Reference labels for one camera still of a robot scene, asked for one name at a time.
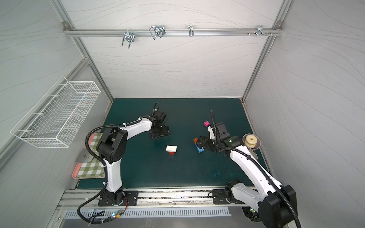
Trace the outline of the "white 2x4 lego brick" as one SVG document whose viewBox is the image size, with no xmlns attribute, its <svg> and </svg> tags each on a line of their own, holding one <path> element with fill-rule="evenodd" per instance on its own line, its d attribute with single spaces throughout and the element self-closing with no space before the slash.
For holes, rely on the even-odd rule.
<svg viewBox="0 0 365 228">
<path fill-rule="evenodd" d="M 176 153 L 177 152 L 177 146 L 167 145 L 166 151 L 169 153 Z"/>
</svg>

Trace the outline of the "blue 2x4 lego brick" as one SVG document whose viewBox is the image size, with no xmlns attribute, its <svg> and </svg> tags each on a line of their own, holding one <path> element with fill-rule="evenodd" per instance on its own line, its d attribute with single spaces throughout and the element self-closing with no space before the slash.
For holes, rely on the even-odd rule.
<svg viewBox="0 0 365 228">
<path fill-rule="evenodd" d="M 204 151 L 203 147 L 199 148 L 197 145 L 195 145 L 195 147 L 199 153 L 202 153 Z"/>
</svg>

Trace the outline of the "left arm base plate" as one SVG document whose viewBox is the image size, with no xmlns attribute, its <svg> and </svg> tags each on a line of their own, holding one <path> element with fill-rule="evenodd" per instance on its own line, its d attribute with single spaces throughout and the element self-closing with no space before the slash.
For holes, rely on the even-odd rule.
<svg viewBox="0 0 365 228">
<path fill-rule="evenodd" d="M 105 190 L 100 195 L 98 202 L 99 207 L 111 207 L 111 206 L 136 206 L 139 191 L 119 191 L 109 192 Z"/>
</svg>

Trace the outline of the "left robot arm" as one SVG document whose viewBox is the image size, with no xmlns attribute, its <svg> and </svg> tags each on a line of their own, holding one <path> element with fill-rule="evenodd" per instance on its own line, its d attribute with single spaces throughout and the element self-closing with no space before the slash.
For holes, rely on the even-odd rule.
<svg viewBox="0 0 365 228">
<path fill-rule="evenodd" d="M 166 117 L 165 112 L 155 110 L 151 115 L 142 116 L 132 123 L 110 125 L 104 130 L 97 145 L 97 152 L 106 168 L 106 189 L 101 193 L 102 200 L 113 206 L 123 203 L 125 195 L 120 163 L 126 151 L 127 141 L 144 132 L 149 132 L 152 139 L 168 136 L 169 127 L 163 124 Z"/>
</svg>

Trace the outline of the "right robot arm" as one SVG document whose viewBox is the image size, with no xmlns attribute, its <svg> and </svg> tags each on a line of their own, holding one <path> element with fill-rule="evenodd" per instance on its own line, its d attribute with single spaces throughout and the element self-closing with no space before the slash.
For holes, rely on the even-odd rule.
<svg viewBox="0 0 365 228">
<path fill-rule="evenodd" d="M 300 228 L 297 196 L 290 186 L 282 185 L 253 158 L 250 149 L 238 136 L 231 136 L 224 123 L 208 127 L 209 136 L 194 140 L 197 149 L 223 153 L 231 158 L 246 174 L 254 189 L 233 180 L 225 185 L 225 200 L 230 204 L 245 203 L 245 215 L 251 221 L 259 221 L 267 228 L 282 228 L 295 222 Z"/>
</svg>

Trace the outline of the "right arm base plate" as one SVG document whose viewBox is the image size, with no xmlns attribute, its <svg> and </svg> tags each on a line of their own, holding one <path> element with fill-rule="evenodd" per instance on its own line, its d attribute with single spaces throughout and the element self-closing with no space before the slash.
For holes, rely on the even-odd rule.
<svg viewBox="0 0 365 228">
<path fill-rule="evenodd" d="M 226 189 L 213 189 L 208 193 L 208 196 L 213 199 L 214 205 L 243 205 L 246 203 L 235 199 L 233 194 Z"/>
</svg>

